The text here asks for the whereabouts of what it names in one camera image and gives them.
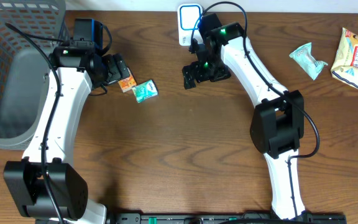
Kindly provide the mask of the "small orange tissue pack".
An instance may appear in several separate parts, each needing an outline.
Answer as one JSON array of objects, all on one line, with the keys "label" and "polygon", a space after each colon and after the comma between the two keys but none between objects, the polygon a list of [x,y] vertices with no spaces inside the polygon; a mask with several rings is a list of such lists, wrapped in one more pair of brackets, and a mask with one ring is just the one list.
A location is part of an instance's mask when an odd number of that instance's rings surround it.
[{"label": "small orange tissue pack", "polygon": [[132,90],[132,88],[137,85],[136,80],[135,80],[130,69],[128,69],[128,72],[129,72],[129,76],[127,78],[118,81],[118,84],[119,84],[123,93],[128,92],[129,90]]}]

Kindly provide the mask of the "small teal tissue pack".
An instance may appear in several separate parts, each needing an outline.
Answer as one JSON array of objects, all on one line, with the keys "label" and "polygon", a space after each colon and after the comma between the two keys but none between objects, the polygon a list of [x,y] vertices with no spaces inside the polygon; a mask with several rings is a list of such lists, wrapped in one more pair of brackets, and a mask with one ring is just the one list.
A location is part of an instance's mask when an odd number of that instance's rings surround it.
[{"label": "small teal tissue pack", "polygon": [[153,80],[148,80],[140,85],[132,87],[132,91],[138,103],[158,95],[158,90]]}]

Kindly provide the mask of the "teal snack packet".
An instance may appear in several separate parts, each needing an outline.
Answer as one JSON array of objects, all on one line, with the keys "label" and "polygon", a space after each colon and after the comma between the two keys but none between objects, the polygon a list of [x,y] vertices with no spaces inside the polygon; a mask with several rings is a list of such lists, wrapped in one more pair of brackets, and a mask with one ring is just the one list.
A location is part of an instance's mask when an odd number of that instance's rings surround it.
[{"label": "teal snack packet", "polygon": [[316,60],[312,54],[312,43],[309,42],[298,47],[289,57],[292,58],[312,80],[316,80],[318,75],[323,71],[323,68],[328,64],[322,60]]}]

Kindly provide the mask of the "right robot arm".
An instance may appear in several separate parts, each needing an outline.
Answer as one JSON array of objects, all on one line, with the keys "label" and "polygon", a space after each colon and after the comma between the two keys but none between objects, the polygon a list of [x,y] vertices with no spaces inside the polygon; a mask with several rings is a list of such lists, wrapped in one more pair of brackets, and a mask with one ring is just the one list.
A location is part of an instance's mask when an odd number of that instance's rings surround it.
[{"label": "right robot arm", "polygon": [[300,217],[305,211],[297,171],[304,135],[303,96],[298,90],[288,91],[272,76],[240,24],[201,22],[197,29],[202,42],[191,40],[189,51],[197,60],[182,69],[184,87],[237,77],[254,107],[250,136],[267,161],[273,213],[284,220]]}]

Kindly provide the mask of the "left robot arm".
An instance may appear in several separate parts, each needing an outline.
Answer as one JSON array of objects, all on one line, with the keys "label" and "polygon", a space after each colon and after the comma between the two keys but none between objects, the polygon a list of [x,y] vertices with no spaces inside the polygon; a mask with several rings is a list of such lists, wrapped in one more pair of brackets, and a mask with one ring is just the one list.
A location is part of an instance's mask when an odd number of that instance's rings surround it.
[{"label": "left robot arm", "polygon": [[50,54],[47,97],[33,139],[20,161],[6,162],[3,177],[23,217],[40,223],[109,223],[108,209],[88,197],[74,169],[74,140],[87,97],[95,88],[129,76],[121,54],[57,47]]}]

